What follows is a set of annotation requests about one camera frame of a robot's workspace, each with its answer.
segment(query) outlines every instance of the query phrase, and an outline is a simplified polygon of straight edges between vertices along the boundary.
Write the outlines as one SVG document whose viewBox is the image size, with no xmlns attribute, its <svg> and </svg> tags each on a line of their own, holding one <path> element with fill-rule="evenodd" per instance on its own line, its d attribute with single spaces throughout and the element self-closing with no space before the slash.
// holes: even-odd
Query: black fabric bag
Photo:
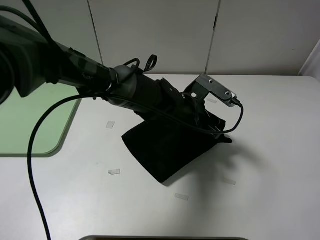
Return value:
<svg viewBox="0 0 320 240">
<path fill-rule="evenodd" d="M 223 130 L 226 122 L 210 114 Z M 218 143 L 232 143 L 223 134 L 218 139 L 198 133 L 164 118 L 144 121 L 122 136 L 138 162 L 160 183 Z"/>
</svg>

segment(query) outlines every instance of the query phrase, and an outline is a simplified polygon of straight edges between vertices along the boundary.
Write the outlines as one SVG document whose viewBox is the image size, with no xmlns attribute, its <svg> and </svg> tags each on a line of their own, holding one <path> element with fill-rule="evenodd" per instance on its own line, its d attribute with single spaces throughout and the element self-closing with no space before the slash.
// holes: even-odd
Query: white wall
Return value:
<svg viewBox="0 0 320 240">
<path fill-rule="evenodd" d="M 218 0 L 90 0 L 103 63 L 116 67 L 154 54 L 155 73 L 205 71 Z"/>
<path fill-rule="evenodd" d="M 320 81 L 320 40 L 303 65 L 300 75 L 313 77 Z"/>
<path fill-rule="evenodd" d="M 87 0 L 31 0 L 31 2 L 53 40 L 100 62 Z M 32 18 L 22 0 L 0 0 L 0 5 L 17 9 Z M 0 11 L 0 15 L 33 29 L 12 13 Z"/>
<path fill-rule="evenodd" d="M 320 0 L 222 0 L 208 74 L 297 76 L 320 39 Z"/>
</svg>

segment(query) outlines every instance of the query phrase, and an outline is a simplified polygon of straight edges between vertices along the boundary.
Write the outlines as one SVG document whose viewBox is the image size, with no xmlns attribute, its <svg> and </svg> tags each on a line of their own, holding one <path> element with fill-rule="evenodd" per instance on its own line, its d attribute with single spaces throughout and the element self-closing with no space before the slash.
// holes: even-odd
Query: green cutting mat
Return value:
<svg viewBox="0 0 320 240">
<path fill-rule="evenodd" d="M 29 138 L 40 117 L 53 104 L 77 94 L 74 87 L 62 84 L 44 84 L 25 98 L 14 90 L 0 105 L 0 157 L 26 156 Z M 46 118 L 35 137 L 34 156 L 49 157 L 61 149 L 79 104 L 65 103 Z"/>
</svg>

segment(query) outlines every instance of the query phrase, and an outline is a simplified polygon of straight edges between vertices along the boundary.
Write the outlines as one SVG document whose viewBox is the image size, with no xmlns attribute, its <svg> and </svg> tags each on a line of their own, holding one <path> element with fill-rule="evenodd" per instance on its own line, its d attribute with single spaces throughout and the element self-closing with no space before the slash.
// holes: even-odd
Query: table surface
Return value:
<svg viewBox="0 0 320 240">
<path fill-rule="evenodd" d="M 77 94 L 75 87 L 63 84 L 45 84 L 25 98 L 14 89 L 0 106 L 0 157 L 26 157 L 31 133 L 45 111 Z M 79 104 L 68 102 L 47 118 L 38 131 L 33 154 L 48 157 L 59 151 Z"/>
<path fill-rule="evenodd" d="M 182 91 L 197 76 L 150 77 L 164 77 Z M 229 134 L 234 142 L 217 145 L 164 184 L 121 139 L 140 117 L 101 99 L 81 102 L 62 150 L 33 160 L 52 239 L 319 238 L 320 83 L 304 76 L 212 77 L 244 105 L 242 123 Z M 240 113 L 221 102 L 206 107 L 227 121 L 227 129 Z M 0 159 L 0 233 L 7 239 L 45 239 L 26 162 Z M 121 173 L 108 174 L 116 169 Z M 222 182 L 222 173 L 236 185 Z"/>
</svg>

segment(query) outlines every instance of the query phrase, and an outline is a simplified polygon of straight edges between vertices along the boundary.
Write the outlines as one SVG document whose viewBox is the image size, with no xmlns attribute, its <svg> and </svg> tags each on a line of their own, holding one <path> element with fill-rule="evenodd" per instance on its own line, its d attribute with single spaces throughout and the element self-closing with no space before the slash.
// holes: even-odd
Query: black cord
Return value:
<svg viewBox="0 0 320 240">
<path fill-rule="evenodd" d="M 180 124 L 188 129 L 191 129 L 193 131 L 196 131 L 196 132 L 199 132 L 199 133 L 203 133 L 203 134 L 227 134 L 227 133 L 231 133 L 233 132 L 237 127 L 238 125 L 240 124 L 241 120 L 242 120 L 242 117 L 244 115 L 244 107 L 242 106 L 242 104 L 238 101 L 238 100 L 235 100 L 234 101 L 234 104 L 240 106 L 241 108 L 241 114 L 240 114 L 240 117 L 239 117 L 239 120 L 237 121 L 237 123 L 235 124 L 235 126 L 230 129 L 230 130 L 226 130 L 226 131 L 215 131 L 215 130 L 205 130 L 205 129 L 201 129 L 201 128 L 198 128 L 198 127 L 194 127 L 188 123 L 185 123 L 184 121 L 174 117 L 174 116 L 171 116 L 170 114 L 164 112 L 164 111 L 161 111 L 157 108 L 154 108 L 152 106 L 147 106 L 145 105 L 144 103 L 140 103 L 140 102 L 137 102 L 137 101 L 132 101 L 131 99 L 129 98 L 126 98 L 126 97 L 122 97 L 122 96 L 117 96 L 117 95 L 114 95 L 114 94 L 97 94 L 97 95 L 76 95 L 76 96 L 71 96 L 71 97 L 67 97 L 59 102 L 57 102 L 56 104 L 54 104 L 53 106 L 51 106 L 43 115 L 42 117 L 39 119 L 39 121 L 36 123 L 33 131 L 32 131 L 32 134 L 31 134 L 31 137 L 30 137 L 30 140 L 29 140 L 29 145 L 28 145 L 28 151 L 27 151 L 27 167 L 28 167 L 28 176 L 29 176 L 29 181 L 30 181 L 30 185 L 31 185 L 31 189 L 32 189 L 32 192 L 33 192 L 33 196 L 34 196 L 34 199 L 36 201 L 36 204 L 38 206 L 38 209 L 40 211 L 40 215 L 41 215 L 41 219 L 42 219 L 42 222 L 43 222 L 43 226 L 44 226 L 44 229 L 45 229 L 45 234 L 46 234 L 46 237 L 48 240 L 51 240 L 51 235 L 50 235 L 50 230 L 49 230 L 49 226 L 48 226 L 48 222 L 47 222 L 47 219 L 46 219 L 46 215 L 45 215 L 45 212 L 44 212 L 44 209 L 42 207 L 42 204 L 40 202 L 40 199 L 39 199 L 39 196 L 38 196 L 38 193 L 37 193 L 37 189 L 36 189 L 36 185 L 35 185 L 35 180 L 34 180 L 34 176 L 33 176 L 33 170 L 32 170 L 32 149 L 33 149 L 33 145 L 34 145 L 34 141 L 35 141 L 35 138 L 36 138 L 36 134 L 41 126 L 41 124 L 44 122 L 44 120 L 58 107 L 60 107 L 61 105 L 65 104 L 65 103 L 68 103 L 70 101 L 73 101 L 73 100 L 77 100 L 77 99 L 84 99 L 84 98 L 94 98 L 94 97 L 101 97 L 101 98 L 112 98 L 112 99 L 118 99 L 118 100 L 123 100 L 123 101 L 127 101 L 129 103 L 132 103 L 134 105 L 137 105 L 139 107 L 142 107 L 142 108 L 145 108 L 155 114 L 158 114 L 162 117 L 165 117 L 177 124 Z"/>
<path fill-rule="evenodd" d="M 140 60 L 139 58 L 134 58 L 134 59 L 131 59 L 130 61 L 127 61 L 125 64 L 123 64 L 125 66 L 128 66 L 130 64 L 133 64 L 134 62 L 136 62 L 136 65 L 134 65 L 134 67 L 132 67 L 131 72 L 123 80 L 121 80 L 121 84 L 128 81 L 138 71 L 140 66 Z"/>
<path fill-rule="evenodd" d="M 22 0 L 28 11 L 30 12 L 31 16 L 35 20 L 36 24 L 38 25 L 38 28 L 40 30 L 40 34 L 46 39 L 48 42 L 48 45 L 52 49 L 53 56 L 55 57 L 55 61 L 57 63 L 62 62 L 64 67 L 69 69 L 70 71 L 73 71 L 74 74 L 76 74 L 77 78 L 82 79 L 81 73 L 78 71 L 76 66 L 71 62 L 71 60 L 66 56 L 64 51 L 59 47 L 59 45 L 52 39 L 50 36 L 46 26 L 42 22 L 40 16 L 38 15 L 35 7 L 32 5 L 32 3 L 29 0 Z"/>
<path fill-rule="evenodd" d="M 240 103 L 240 101 L 235 99 L 233 101 L 233 103 L 241 108 L 241 113 L 240 113 L 240 117 L 239 117 L 238 121 L 236 122 L 236 124 L 234 125 L 234 127 L 229 129 L 229 130 L 225 130 L 225 131 L 205 130 L 205 129 L 202 129 L 202 128 L 199 128 L 199 127 L 192 126 L 192 125 L 180 120 L 179 118 L 176 118 L 176 117 L 174 117 L 174 116 L 172 116 L 172 115 L 170 115 L 170 114 L 168 114 L 168 113 L 166 113 L 164 111 L 161 111 L 161 110 L 159 110 L 159 109 L 157 109 L 157 108 L 155 108 L 153 106 L 147 106 L 142 102 L 132 101 L 132 99 L 130 99 L 130 98 L 123 97 L 123 96 L 118 96 L 118 95 L 114 95 L 114 94 L 108 94 L 108 95 L 106 95 L 106 97 L 107 98 L 111 98 L 111 99 L 127 101 L 128 103 L 131 103 L 131 104 L 137 105 L 139 107 L 142 107 L 142 108 L 144 108 L 146 110 L 149 110 L 149 111 L 151 111 L 151 112 L 153 112 L 155 114 L 158 114 L 159 116 L 162 116 L 162 117 L 164 117 L 164 118 L 166 118 L 168 120 L 171 120 L 171 121 L 175 122 L 176 124 L 180 124 L 180 125 L 188 128 L 188 129 L 190 129 L 190 130 L 193 130 L 193 131 L 196 131 L 196 132 L 202 133 L 202 134 L 209 134 L 209 135 L 211 135 L 211 134 L 229 134 L 229 133 L 233 132 L 239 126 L 239 124 L 240 124 L 240 122 L 241 122 L 241 120 L 242 120 L 242 118 L 244 116 L 244 111 L 245 111 L 244 110 L 244 106 Z"/>
<path fill-rule="evenodd" d="M 28 175 L 29 175 L 29 180 L 30 180 L 30 185 L 31 185 L 31 189 L 32 189 L 32 192 L 33 192 L 33 196 L 34 196 L 34 199 L 36 201 L 36 204 L 39 208 L 39 211 L 40 211 L 40 215 L 41 215 L 41 219 L 42 219 L 42 222 L 43 222 L 43 225 L 44 225 L 44 229 L 45 229 L 45 234 L 46 234 L 46 238 L 48 240 L 51 240 L 51 236 L 50 236 L 50 231 L 49 231 L 49 226 L 48 226 L 48 223 L 47 223 L 47 219 L 46 219 L 46 216 L 45 216 L 45 212 L 44 212 L 44 209 L 41 205 L 41 202 L 40 202 L 40 199 L 39 199 L 39 196 L 38 196 L 38 193 L 37 193 L 37 189 L 36 189 L 36 185 L 35 185 L 35 180 L 34 180 L 34 175 L 33 175 L 33 171 L 32 171 L 32 148 L 33 148 L 33 145 L 34 145 L 34 141 L 35 141 L 35 138 L 36 138 L 36 134 L 41 126 L 41 124 L 44 122 L 44 120 L 58 107 L 60 107 L 61 105 L 65 104 L 65 103 L 68 103 L 70 101 L 73 101 L 73 100 L 77 100 L 77 99 L 85 99 L 85 98 L 93 98 L 93 97 L 98 97 L 97 95 L 91 95 L 91 96 L 87 96 L 87 95 L 76 95 L 76 96 L 71 96 L 71 97 L 67 97 L 59 102 L 57 102 L 56 104 L 54 104 L 52 107 L 50 107 L 43 115 L 42 117 L 39 119 L 39 121 L 36 123 L 33 131 L 32 131 L 32 134 L 31 134 L 31 137 L 30 137 L 30 140 L 29 140 L 29 145 L 28 145 L 28 152 L 27 152 L 27 166 L 28 166 Z"/>
<path fill-rule="evenodd" d="M 41 30 L 38 27 L 38 25 L 30 17 L 28 17 L 27 15 L 25 15 L 21 11 L 16 10 L 16 9 L 9 7 L 9 6 L 0 6 L 0 11 L 9 12 L 9 13 L 12 13 L 14 15 L 19 16 L 20 18 L 25 20 L 28 24 L 30 24 L 35 30 L 37 30 L 41 34 Z"/>
</svg>

